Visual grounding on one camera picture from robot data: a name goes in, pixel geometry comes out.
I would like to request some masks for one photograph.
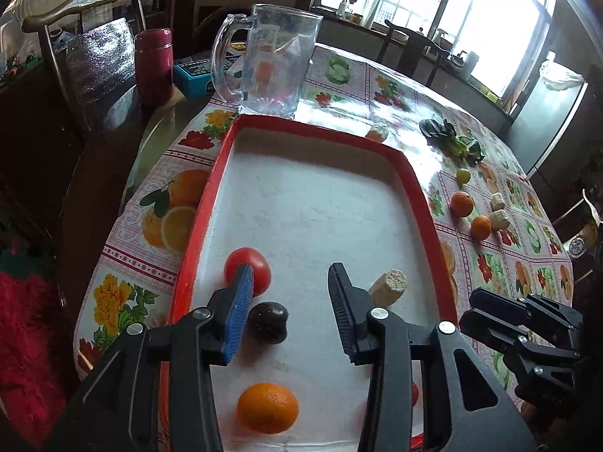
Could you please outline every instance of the tomato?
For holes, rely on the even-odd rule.
[[[416,405],[418,402],[418,387],[417,385],[414,383],[414,381],[412,382],[412,405]]]
[[[230,285],[232,282],[239,263],[248,263],[253,268],[253,295],[259,296],[266,292],[272,279],[266,258],[253,248],[245,247],[234,250],[228,255],[224,265],[224,278],[227,284]]]

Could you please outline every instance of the red bottle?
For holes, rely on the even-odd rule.
[[[136,87],[141,104],[159,107],[172,96],[172,32],[152,29],[139,33],[134,40],[136,53]]]

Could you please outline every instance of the tray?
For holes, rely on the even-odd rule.
[[[295,447],[355,451],[370,366],[343,353],[327,270],[344,263],[352,283],[368,289],[387,270],[402,270],[408,288],[390,307],[406,321],[456,323],[456,309],[432,218],[402,152],[343,132],[291,120],[241,116],[230,126],[197,211],[174,290],[170,321],[207,304],[224,285],[231,251],[251,246],[271,268],[268,290],[252,304],[289,310],[288,337],[260,347],[243,338],[227,368],[212,368],[224,450]],[[420,365],[413,363],[420,388]],[[246,431],[236,421],[240,394],[277,382],[300,403],[295,424],[278,435]],[[413,435],[423,431],[421,399]]]

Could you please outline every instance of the window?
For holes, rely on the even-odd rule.
[[[320,4],[337,8],[341,1]],[[364,14],[371,1],[358,0],[354,11]],[[472,76],[505,99],[540,52],[554,6],[555,0],[382,0],[375,22],[422,27],[430,38],[443,30],[454,54],[479,56]]]

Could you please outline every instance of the tablecloth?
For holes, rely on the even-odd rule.
[[[229,70],[230,79],[239,77],[241,69],[242,59]],[[315,48],[301,95],[295,112],[300,122],[362,136],[372,124],[387,125],[385,144],[406,155],[426,196],[459,318],[469,309],[468,296],[477,287],[511,298],[534,292],[571,303],[569,256],[513,153],[477,119],[410,78],[321,45]],[[221,140],[236,116],[235,105],[212,98],[168,147],[113,226],[73,335],[73,357],[81,376],[130,323],[150,328],[165,323],[187,229]],[[477,166],[455,163],[421,135],[418,123],[423,119],[446,119],[458,134],[477,138],[485,159]],[[462,189],[455,176],[459,167],[471,171]],[[448,203],[458,190],[473,197],[475,208],[469,217],[454,220]],[[492,212],[490,198],[496,192],[505,200],[511,225],[476,243],[469,235],[470,222]],[[502,355],[473,344],[517,403],[514,376]]]

